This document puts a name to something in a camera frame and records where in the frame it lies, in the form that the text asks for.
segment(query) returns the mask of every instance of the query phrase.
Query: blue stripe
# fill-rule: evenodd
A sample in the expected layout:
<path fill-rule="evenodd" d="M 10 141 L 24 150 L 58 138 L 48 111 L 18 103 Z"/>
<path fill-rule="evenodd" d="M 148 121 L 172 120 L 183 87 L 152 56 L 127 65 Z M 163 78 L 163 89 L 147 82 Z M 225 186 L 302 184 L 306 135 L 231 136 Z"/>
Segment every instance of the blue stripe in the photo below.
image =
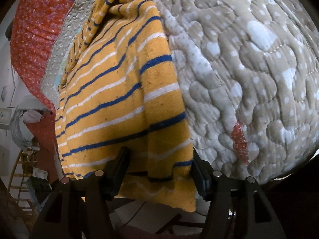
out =
<path fill-rule="evenodd" d="M 102 76 L 104 76 L 104 75 L 106 75 L 106 74 L 108 74 L 108 73 L 110 73 L 110 72 L 112 72 L 112 71 L 117 70 L 117 69 L 121 66 L 121 64 L 122 64 L 122 62 L 124 61 L 125 58 L 126 58 L 126 54 L 124 54 L 124 55 L 122 56 L 121 60 L 119 61 L 119 63 L 118 63 L 116 66 L 114 66 L 114 67 L 112 67 L 112 68 L 110 68 L 110 69 L 108 69 L 108 70 L 105 70 L 104 72 L 98 74 L 97 76 L 94 77 L 93 80 L 91 80 L 90 82 L 88 82 L 88 83 L 82 85 L 77 92 L 75 92 L 75 93 L 71 94 L 70 96 L 68 96 L 68 98 L 67 98 L 67 100 L 66 100 L 64 106 L 68 103 L 69 99 L 71 99 L 71 98 L 74 97 L 74 96 L 79 95 L 80 92 L 81 92 L 83 89 L 85 89 L 86 87 L 88 87 L 89 85 L 91 85 L 92 83 L 94 83 L 94 82 L 95 82 L 96 80 L 98 80 L 100 77 L 102 77 Z"/>
<path fill-rule="evenodd" d="M 94 173 L 94 172 L 89 172 L 89 173 L 87 173 L 86 175 L 83 176 L 83 178 L 89 177 L 92 173 Z"/>
<path fill-rule="evenodd" d="M 60 135 L 55 136 L 55 138 L 60 138 L 64 134 L 65 134 L 65 130 L 63 130 Z"/>
<path fill-rule="evenodd" d="M 118 9 L 117 9 L 118 13 L 120 13 L 120 9 L 121 9 L 122 6 L 123 6 L 123 5 L 121 4 L 121 5 L 118 7 Z"/>
<path fill-rule="evenodd" d="M 100 40 L 105 36 L 105 34 L 110 30 L 110 28 L 112 28 L 113 25 L 114 25 L 115 23 L 117 23 L 120 19 L 121 19 L 121 18 L 119 18 L 119 19 L 117 19 L 115 22 L 113 22 L 112 25 L 104 32 L 104 34 L 102 35 L 102 37 L 100 37 L 99 39 L 95 40 L 92 44 L 95 44 L 96 42 L 100 41 Z"/>
<path fill-rule="evenodd" d="M 142 5 L 143 3 L 145 3 L 145 2 L 147 2 L 147 1 L 150 1 L 150 0 L 144 0 L 144 1 L 140 2 L 139 5 L 138 5 L 138 10 L 139 10 L 139 8 L 141 7 L 141 5 Z M 118 30 L 118 32 L 115 34 L 114 38 L 112 38 L 110 41 L 108 41 L 106 44 L 104 44 L 102 47 L 100 47 L 98 50 L 96 50 L 95 52 L 92 53 L 90 59 L 89 59 L 86 63 L 82 64 L 82 65 L 74 72 L 74 74 L 72 75 L 72 77 L 71 77 L 70 81 L 67 83 L 67 85 L 72 81 L 73 77 L 76 75 L 76 73 L 78 72 L 78 70 L 80 70 L 80 69 L 81 69 L 82 67 L 84 67 L 84 66 L 87 66 L 87 65 L 91 62 L 92 58 L 93 58 L 96 54 L 98 54 L 99 52 L 101 52 L 101 50 L 102 50 L 104 47 L 106 47 L 107 45 L 109 45 L 109 44 L 111 44 L 112 42 L 115 41 L 117 35 L 120 33 L 120 31 L 121 31 L 124 27 L 126 27 L 127 25 L 133 23 L 135 20 L 138 19 L 138 17 L 139 17 L 139 11 L 138 11 L 138 15 L 136 16 L 136 18 L 135 18 L 133 21 L 131 21 L 131 22 L 129 22 L 129 23 L 123 25 L 123 26 Z M 152 19 L 152 18 L 153 18 L 153 20 L 156 20 L 156 19 L 160 20 L 160 17 L 158 17 L 158 16 L 153 16 L 153 17 L 151 17 L 150 19 Z M 116 21 L 104 32 L 103 36 L 102 36 L 100 39 L 94 41 L 93 44 L 95 44 L 96 42 L 98 42 L 99 40 L 101 40 L 101 39 L 105 36 L 105 34 L 112 28 L 112 26 L 113 26 L 118 20 L 116 20 Z"/>
<path fill-rule="evenodd" d="M 58 122 L 61 118 L 63 118 L 63 116 L 58 117 L 55 122 Z"/>
<path fill-rule="evenodd" d="M 94 149 L 94 148 L 99 148 L 99 147 L 104 147 L 104 146 L 108 146 L 108 145 L 112 145 L 112 144 L 117 144 L 117 143 L 122 143 L 131 139 L 135 139 L 135 138 L 139 138 L 139 137 L 143 137 L 146 136 L 148 133 L 153 132 L 153 131 L 157 131 L 157 130 L 161 130 L 167 127 L 170 127 L 172 125 L 175 125 L 179 122 L 181 122 L 182 120 L 184 120 L 186 118 L 186 113 L 183 112 L 175 117 L 172 117 L 170 119 L 152 124 L 149 126 L 148 129 L 145 129 L 141 132 L 135 133 L 135 134 L 131 134 L 125 137 L 120 137 L 120 138 L 115 138 L 115 139 L 111 139 L 111 140 L 106 140 L 106 141 L 102 141 L 99 143 L 95 143 L 95 144 L 89 144 L 89 145 L 85 145 L 85 146 L 81 146 L 75 149 L 70 150 L 70 152 L 63 154 L 62 157 L 66 157 L 66 156 L 70 156 L 74 153 L 78 153 L 81 151 L 85 151 L 85 150 L 89 150 L 89 149 Z"/>
<path fill-rule="evenodd" d="M 176 162 L 173 167 L 190 166 L 193 163 L 193 159 L 189 161 Z"/>
<path fill-rule="evenodd" d="M 77 91 L 76 93 L 70 95 L 70 97 L 68 97 L 66 103 L 68 102 L 68 100 L 69 100 L 71 97 L 74 97 L 74 96 L 78 95 L 85 87 L 87 87 L 88 85 L 90 85 L 90 84 L 92 84 L 93 82 L 95 82 L 96 79 L 100 78 L 101 76 L 104 76 L 105 74 L 107 74 L 107 72 L 111 72 L 111 71 L 114 71 L 114 70 L 118 69 L 118 68 L 120 67 L 122 61 L 124 60 L 124 58 L 125 58 L 125 55 L 123 55 L 123 57 L 121 58 L 121 60 L 120 60 L 120 62 L 118 63 L 117 66 L 112 67 L 112 68 L 106 70 L 106 71 L 103 72 L 103 73 L 100 73 L 100 74 L 99 74 L 98 76 L 96 76 L 93 80 L 91 80 L 90 82 L 88 82 L 88 83 L 86 83 L 85 85 L 83 85 L 83 86 L 80 88 L 79 91 Z M 145 71 L 146 69 L 149 69 L 149 68 L 151 68 L 151 67 L 153 67 L 153 66 L 155 66 L 155 65 L 157 65 L 157 64 L 159 64 L 159 63 L 166 62 L 166 61 L 171 61 L 171 60 L 172 60 L 172 57 L 171 57 L 170 55 L 163 55 L 163 56 L 154 58 L 154 59 L 149 60 L 149 61 L 141 68 L 141 70 L 144 69 L 144 71 Z M 98 107 L 96 107 L 96 108 L 90 110 L 89 112 L 86 112 L 86 113 L 81 114 L 81 115 L 78 116 L 75 120 L 73 120 L 73 121 L 71 121 L 70 123 L 66 124 L 65 129 L 67 129 L 68 127 L 74 125 L 74 124 L 77 123 L 80 119 L 85 118 L 85 117 L 87 117 L 87 116 L 89 116 L 89 115 L 91 115 L 91 114 L 93 114 L 93 113 L 99 111 L 100 109 L 103 109 L 103 108 L 106 108 L 106 107 L 115 105 L 115 104 L 117 104 L 117 103 L 119 103 L 119 102 L 121 102 L 121 101 L 124 101 L 126 98 L 128 98 L 129 96 L 131 96 L 135 90 L 137 90 L 137 89 L 140 88 L 141 86 L 142 86 L 141 83 L 137 83 L 137 84 L 135 84 L 135 85 L 132 87 L 132 89 L 131 89 L 126 95 L 121 96 L 121 97 L 117 98 L 117 99 L 114 100 L 114 101 L 110 101 L 110 102 L 106 102 L 106 103 L 100 104 Z M 63 134 L 65 134 L 65 131 L 62 131 L 60 135 L 56 136 L 56 138 L 61 137 L 61 135 L 63 135 Z"/>
<path fill-rule="evenodd" d="M 158 16 L 153 16 L 153 17 L 149 18 L 149 19 L 147 20 L 147 22 L 141 27 L 141 29 L 144 29 L 144 28 L 146 27 L 146 25 L 148 25 L 151 21 L 154 21 L 154 20 L 160 20 L 160 17 L 158 17 Z M 119 33 L 119 31 L 116 33 L 115 37 L 112 38 L 110 41 L 108 41 L 106 44 L 104 44 L 104 45 L 102 46 L 102 48 L 104 48 L 106 45 L 108 45 L 108 44 L 114 42 L 114 40 L 115 40 L 117 34 Z M 140 31 L 139 31 L 138 33 L 136 33 L 136 34 L 129 40 L 129 43 L 130 43 L 130 44 L 132 43 L 132 42 L 130 42 L 130 41 L 131 41 L 132 39 L 135 40 L 135 39 L 136 39 L 136 36 L 137 36 L 139 33 L 140 33 Z M 90 57 L 90 60 L 93 58 L 93 56 L 94 56 L 97 52 L 100 52 L 100 50 L 101 50 L 102 48 L 100 48 L 100 49 L 98 49 L 96 52 L 94 52 L 94 53 L 92 54 L 92 56 Z M 81 86 L 80 89 L 79 89 L 77 92 L 75 92 L 75 93 L 69 95 L 68 98 L 67 98 L 67 100 L 66 100 L 66 102 L 65 102 L 65 104 L 64 104 L 64 106 L 66 106 L 66 104 L 68 103 L 68 101 L 69 101 L 70 98 L 72 98 L 72 97 L 74 97 L 74 96 L 77 96 L 84 88 L 86 88 L 87 86 L 91 85 L 91 84 L 92 84 L 93 82 L 95 82 L 98 78 L 100 78 L 100 77 L 102 77 L 102 76 L 104 76 L 104 75 L 106 75 L 106 74 L 108 74 L 108 73 L 110 73 L 110 72 L 112 72 L 112 71 L 117 70 L 117 69 L 121 66 L 121 64 L 122 64 L 122 62 L 124 61 L 125 58 L 126 58 L 126 53 L 122 56 L 122 58 L 121 58 L 120 62 L 118 63 L 118 65 L 116 65 L 116 66 L 114 66 L 114 67 L 112 67 L 112 68 L 110 68 L 110 69 L 108 69 L 108 70 L 106 70 L 106 71 L 100 73 L 100 74 L 97 75 L 93 80 L 91 80 L 90 82 L 88 82 L 88 83 L 84 84 L 83 86 Z M 79 69 L 81 69 L 82 67 L 84 67 L 85 65 L 89 64 L 90 60 L 89 60 L 87 63 L 81 65 L 81 66 L 76 70 L 76 72 L 77 72 Z"/>
<path fill-rule="evenodd" d="M 136 83 L 135 85 L 133 85 L 132 89 L 127 94 L 125 94 L 125 95 L 123 95 L 121 97 L 118 97 L 117 99 L 115 99 L 113 101 L 102 103 L 99 106 L 97 106 L 96 108 L 90 110 L 89 112 L 86 112 L 86 113 L 83 113 L 83 114 L 77 116 L 75 120 L 72 120 L 70 123 L 66 124 L 65 129 L 67 129 L 70 126 L 76 124 L 82 118 L 85 118 L 85 117 L 87 117 L 87 116 L 89 116 L 91 114 L 94 114 L 95 112 L 98 112 L 101 109 L 107 108 L 109 106 L 113 106 L 113 105 L 115 105 L 117 103 L 120 103 L 120 102 L 124 101 L 125 99 L 130 97 L 137 89 L 139 89 L 141 87 L 142 87 L 141 83 Z"/>
<path fill-rule="evenodd" d="M 158 65 L 158 64 L 163 63 L 163 62 L 169 62 L 169 61 L 172 61 L 171 55 L 163 55 L 160 57 L 153 58 L 153 59 L 149 60 L 145 65 L 142 66 L 142 68 L 140 69 L 140 75 L 142 75 L 147 69 L 149 69 L 155 65 Z"/>

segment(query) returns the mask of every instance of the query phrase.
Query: picture frame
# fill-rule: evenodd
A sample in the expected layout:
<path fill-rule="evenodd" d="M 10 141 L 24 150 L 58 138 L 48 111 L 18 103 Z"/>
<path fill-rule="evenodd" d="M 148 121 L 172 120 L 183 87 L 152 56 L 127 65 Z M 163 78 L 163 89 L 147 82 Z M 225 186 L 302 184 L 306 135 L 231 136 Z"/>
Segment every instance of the picture frame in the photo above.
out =
<path fill-rule="evenodd" d="M 12 108 L 0 108 L 0 129 L 9 129 Z"/>

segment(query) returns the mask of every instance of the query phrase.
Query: electrical cable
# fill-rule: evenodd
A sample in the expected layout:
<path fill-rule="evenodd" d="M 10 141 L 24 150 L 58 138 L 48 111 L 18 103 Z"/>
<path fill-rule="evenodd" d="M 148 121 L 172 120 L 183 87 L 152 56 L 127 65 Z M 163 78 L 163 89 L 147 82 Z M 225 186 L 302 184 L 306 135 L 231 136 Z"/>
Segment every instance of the electrical cable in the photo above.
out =
<path fill-rule="evenodd" d="M 201 213 L 199 213 L 197 210 L 195 210 L 195 212 L 196 212 L 197 214 L 203 216 L 203 217 L 207 217 L 207 215 L 201 214 Z"/>
<path fill-rule="evenodd" d="M 144 203 L 139 207 L 139 209 L 136 211 L 136 213 L 131 217 L 131 219 L 129 221 L 127 221 L 124 225 L 122 225 L 119 229 L 121 229 L 122 227 L 126 226 L 129 222 L 131 222 L 133 220 L 133 218 L 138 214 L 138 212 L 141 210 L 141 208 L 144 206 L 144 204 L 146 203 L 146 201 L 144 201 Z"/>

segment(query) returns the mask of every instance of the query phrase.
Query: gray cloth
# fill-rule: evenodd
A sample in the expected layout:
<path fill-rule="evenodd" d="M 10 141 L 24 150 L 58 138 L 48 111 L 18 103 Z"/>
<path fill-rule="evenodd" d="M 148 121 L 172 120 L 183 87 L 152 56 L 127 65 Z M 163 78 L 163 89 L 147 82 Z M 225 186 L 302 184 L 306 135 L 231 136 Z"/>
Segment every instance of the gray cloth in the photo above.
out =
<path fill-rule="evenodd" d="M 36 150 L 39 148 L 32 144 L 34 135 L 30 132 L 22 120 L 23 113 L 30 109 L 45 111 L 47 110 L 47 107 L 33 95 L 28 95 L 24 97 L 22 102 L 14 109 L 9 124 L 13 142 L 15 142 L 15 144 L 24 151 L 28 148 Z"/>

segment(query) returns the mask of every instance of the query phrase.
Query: white cloth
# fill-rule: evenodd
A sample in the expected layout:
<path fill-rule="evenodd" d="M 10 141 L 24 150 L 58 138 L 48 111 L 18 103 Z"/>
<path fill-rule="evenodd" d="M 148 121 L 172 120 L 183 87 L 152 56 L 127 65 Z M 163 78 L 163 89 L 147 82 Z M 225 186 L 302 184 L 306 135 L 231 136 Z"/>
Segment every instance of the white cloth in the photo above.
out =
<path fill-rule="evenodd" d="M 43 118 L 44 117 L 42 116 L 42 114 L 34 109 L 27 110 L 22 115 L 22 120 L 24 123 L 37 123 Z"/>

